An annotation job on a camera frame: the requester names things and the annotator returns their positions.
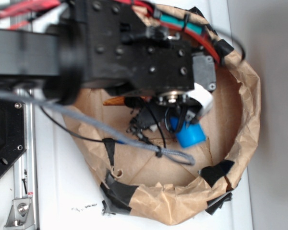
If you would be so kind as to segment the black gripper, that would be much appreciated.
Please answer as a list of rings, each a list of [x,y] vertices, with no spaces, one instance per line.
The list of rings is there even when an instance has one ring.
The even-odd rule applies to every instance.
[[[161,94],[157,98],[126,98],[126,105],[138,109],[130,120],[128,132],[142,135],[147,129],[159,129],[164,122],[171,134],[182,133],[184,128],[199,124],[199,120],[212,108],[212,93],[216,89],[216,68],[213,58],[194,54],[192,57],[194,89],[185,93]]]

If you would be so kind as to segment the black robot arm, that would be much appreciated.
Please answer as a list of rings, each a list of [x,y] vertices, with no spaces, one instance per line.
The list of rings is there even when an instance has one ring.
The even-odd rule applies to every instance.
[[[43,33],[0,29],[0,98],[8,89],[40,88],[71,104],[90,88],[152,97],[179,124],[210,111],[220,55],[203,17],[145,0],[23,0],[0,6],[0,20],[38,19],[62,5]]]

